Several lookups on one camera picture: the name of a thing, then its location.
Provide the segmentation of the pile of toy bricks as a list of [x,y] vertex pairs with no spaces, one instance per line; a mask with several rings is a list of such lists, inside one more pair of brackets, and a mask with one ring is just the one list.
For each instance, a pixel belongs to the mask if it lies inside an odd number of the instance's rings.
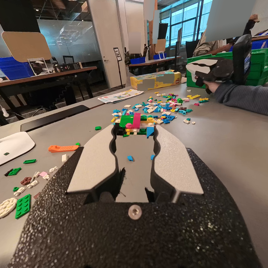
[[133,107],[131,107],[131,105],[125,105],[121,110],[113,110],[112,124],[123,115],[131,115],[133,113],[158,116],[155,124],[168,124],[177,117],[177,114],[189,116],[189,114],[193,112],[193,109],[187,108],[185,105],[190,105],[191,101],[195,101],[192,103],[194,106],[209,102],[208,97],[202,98],[199,94],[179,98],[178,95],[173,93],[159,94],[159,92],[156,92],[156,96],[162,97],[163,100],[153,99],[151,96],[147,99],[147,102],[137,103]]

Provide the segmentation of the wooden table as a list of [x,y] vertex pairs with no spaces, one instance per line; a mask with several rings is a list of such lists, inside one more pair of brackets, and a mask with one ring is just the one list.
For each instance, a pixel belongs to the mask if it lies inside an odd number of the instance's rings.
[[42,74],[16,80],[4,80],[3,82],[0,82],[0,94],[5,103],[9,106],[11,112],[15,114],[18,120],[22,120],[25,119],[25,117],[19,113],[18,109],[11,102],[9,99],[10,96],[65,84],[72,85],[74,81],[84,80],[88,96],[92,99],[93,93],[88,81],[88,74],[95,69],[97,69],[96,66],[90,66],[76,70]]
[[139,69],[141,71],[142,67],[151,66],[153,69],[159,69],[164,68],[165,70],[168,70],[168,66],[171,64],[175,64],[177,59],[180,59],[181,56],[176,57],[167,57],[163,59],[157,59],[157,60],[149,60],[144,63],[138,63],[138,64],[129,64],[126,65],[129,69]]

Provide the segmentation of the white door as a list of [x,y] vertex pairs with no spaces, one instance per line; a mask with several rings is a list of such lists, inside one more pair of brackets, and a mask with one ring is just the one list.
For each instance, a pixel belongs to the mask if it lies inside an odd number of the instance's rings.
[[119,66],[122,84],[124,85],[126,83],[127,74],[116,1],[89,0],[88,3],[107,84],[109,88],[121,86],[117,59],[113,50],[113,48],[118,47],[122,57]]

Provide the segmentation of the orange brick separator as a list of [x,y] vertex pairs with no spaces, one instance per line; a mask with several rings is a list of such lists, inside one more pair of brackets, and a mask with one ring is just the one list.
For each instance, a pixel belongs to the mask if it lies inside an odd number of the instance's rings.
[[57,153],[57,152],[72,152],[79,148],[79,145],[74,146],[58,146],[58,145],[52,145],[49,146],[48,151],[51,153]]

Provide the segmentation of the large beige board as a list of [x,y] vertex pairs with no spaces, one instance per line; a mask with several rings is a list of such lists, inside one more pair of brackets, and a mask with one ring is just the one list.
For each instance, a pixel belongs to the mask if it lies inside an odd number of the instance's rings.
[[51,59],[45,37],[40,32],[8,32],[2,33],[2,38],[12,57],[18,62],[27,62],[28,59]]

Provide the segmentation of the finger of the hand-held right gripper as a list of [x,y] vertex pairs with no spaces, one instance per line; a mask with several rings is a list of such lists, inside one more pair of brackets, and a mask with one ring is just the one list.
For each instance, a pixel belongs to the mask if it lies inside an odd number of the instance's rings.
[[193,62],[193,65],[200,67],[211,67],[218,62],[218,59],[200,59]]
[[189,63],[186,65],[186,69],[191,73],[193,82],[197,81],[196,77],[209,81],[211,80],[211,75],[209,75],[211,66],[212,63]]

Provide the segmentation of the white round plate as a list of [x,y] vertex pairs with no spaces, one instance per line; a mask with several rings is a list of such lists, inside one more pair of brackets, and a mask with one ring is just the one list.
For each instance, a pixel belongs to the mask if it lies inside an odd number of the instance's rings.
[[0,218],[10,214],[16,208],[17,201],[18,199],[16,198],[9,198],[3,201],[0,204]]

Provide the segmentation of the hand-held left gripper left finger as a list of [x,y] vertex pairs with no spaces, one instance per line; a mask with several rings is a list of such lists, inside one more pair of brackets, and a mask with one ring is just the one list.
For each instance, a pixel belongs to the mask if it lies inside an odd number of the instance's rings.
[[96,190],[119,171],[115,155],[115,125],[109,125],[95,134],[84,145],[81,156],[67,188],[67,193],[85,193]]

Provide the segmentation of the yellow toy brick box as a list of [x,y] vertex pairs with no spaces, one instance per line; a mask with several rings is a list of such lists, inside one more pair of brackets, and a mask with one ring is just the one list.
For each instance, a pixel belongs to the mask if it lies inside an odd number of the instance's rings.
[[174,72],[173,70],[130,77],[131,86],[138,91],[178,85],[181,81],[181,73]]

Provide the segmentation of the multicoloured toy brick assembly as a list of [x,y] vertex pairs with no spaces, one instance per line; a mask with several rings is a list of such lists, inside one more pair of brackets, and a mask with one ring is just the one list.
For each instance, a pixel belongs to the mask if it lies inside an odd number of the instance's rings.
[[114,123],[113,133],[117,136],[127,137],[145,136],[147,139],[154,135],[154,128],[158,116],[133,113],[123,115]]

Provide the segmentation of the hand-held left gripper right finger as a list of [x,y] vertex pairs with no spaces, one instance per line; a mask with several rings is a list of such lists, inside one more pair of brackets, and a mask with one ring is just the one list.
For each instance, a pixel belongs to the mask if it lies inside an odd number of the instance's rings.
[[184,144],[160,125],[155,126],[150,184],[156,202],[177,203],[181,194],[203,195]]

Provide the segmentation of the large green studded plate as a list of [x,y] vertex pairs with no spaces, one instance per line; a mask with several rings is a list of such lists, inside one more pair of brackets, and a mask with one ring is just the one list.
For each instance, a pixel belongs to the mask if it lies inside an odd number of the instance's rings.
[[18,199],[16,204],[15,219],[19,219],[27,214],[31,209],[31,194]]

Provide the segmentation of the black display panel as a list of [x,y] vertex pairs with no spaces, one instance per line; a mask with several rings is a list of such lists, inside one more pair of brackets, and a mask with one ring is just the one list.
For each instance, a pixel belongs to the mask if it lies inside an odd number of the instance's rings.
[[159,23],[158,39],[166,39],[168,23]]

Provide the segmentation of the sign stand with tag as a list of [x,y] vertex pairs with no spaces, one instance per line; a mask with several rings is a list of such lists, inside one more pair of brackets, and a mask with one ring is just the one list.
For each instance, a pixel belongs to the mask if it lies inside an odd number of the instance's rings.
[[119,62],[122,61],[122,57],[120,55],[119,52],[119,48],[115,47],[113,48],[115,55],[116,55],[116,59],[117,59],[117,64],[118,64],[118,69],[119,69],[119,77],[120,77],[120,84],[121,84],[121,88],[123,89],[123,85],[122,85],[122,77],[121,77],[121,72],[120,72],[120,66],[119,66]]

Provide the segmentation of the person's right hand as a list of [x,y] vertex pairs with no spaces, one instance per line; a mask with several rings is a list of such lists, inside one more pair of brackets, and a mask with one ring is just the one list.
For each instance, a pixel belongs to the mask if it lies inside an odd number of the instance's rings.
[[205,86],[206,86],[206,92],[207,94],[214,93],[216,89],[222,84],[221,82],[208,82],[208,81],[203,81]]

